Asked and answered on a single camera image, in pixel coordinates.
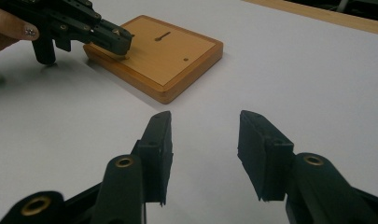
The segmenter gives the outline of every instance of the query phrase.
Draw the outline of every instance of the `metal screw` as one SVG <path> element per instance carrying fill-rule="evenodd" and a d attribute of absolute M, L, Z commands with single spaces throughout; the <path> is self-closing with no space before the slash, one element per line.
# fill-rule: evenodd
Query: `metal screw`
<path fill-rule="evenodd" d="M 114 30 L 112 30 L 112 33 L 116 34 L 116 35 L 119 35 L 119 30 L 118 29 L 114 29 Z"/>

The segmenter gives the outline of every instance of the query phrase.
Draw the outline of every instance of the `human hand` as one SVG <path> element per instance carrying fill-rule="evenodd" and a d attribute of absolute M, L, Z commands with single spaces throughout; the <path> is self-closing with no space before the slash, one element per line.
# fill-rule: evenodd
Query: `human hand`
<path fill-rule="evenodd" d="M 0 50 L 19 40 L 36 40 L 39 37 L 37 28 L 18 17 L 0 9 Z"/>

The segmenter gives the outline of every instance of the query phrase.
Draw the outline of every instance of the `wooden tray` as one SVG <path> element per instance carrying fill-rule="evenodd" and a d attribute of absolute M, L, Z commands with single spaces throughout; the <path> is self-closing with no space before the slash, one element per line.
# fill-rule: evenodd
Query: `wooden tray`
<path fill-rule="evenodd" d="M 172 102 L 223 54 L 220 41 L 148 16 L 121 26 L 134 35 L 126 56 L 93 44 L 84 46 L 87 56 L 163 104 Z"/>

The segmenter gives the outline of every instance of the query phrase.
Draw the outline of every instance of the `keyhole slot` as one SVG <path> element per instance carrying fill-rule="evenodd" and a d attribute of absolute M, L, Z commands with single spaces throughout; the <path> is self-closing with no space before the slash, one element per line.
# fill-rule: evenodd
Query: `keyhole slot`
<path fill-rule="evenodd" d="M 155 40 L 155 41 L 161 41 L 164 37 L 168 36 L 170 33 L 171 33 L 171 32 L 167 32 L 167 33 L 165 33 L 164 35 L 161 35 L 161 36 L 155 38 L 154 40 Z"/>

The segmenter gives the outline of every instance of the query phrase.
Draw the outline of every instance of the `fingernail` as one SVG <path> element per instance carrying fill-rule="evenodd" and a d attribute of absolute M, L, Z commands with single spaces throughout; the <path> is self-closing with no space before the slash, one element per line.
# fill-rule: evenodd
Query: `fingernail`
<path fill-rule="evenodd" d="M 28 39 L 35 40 L 38 36 L 38 30 L 33 25 L 27 25 L 25 26 L 25 36 L 28 37 Z"/>

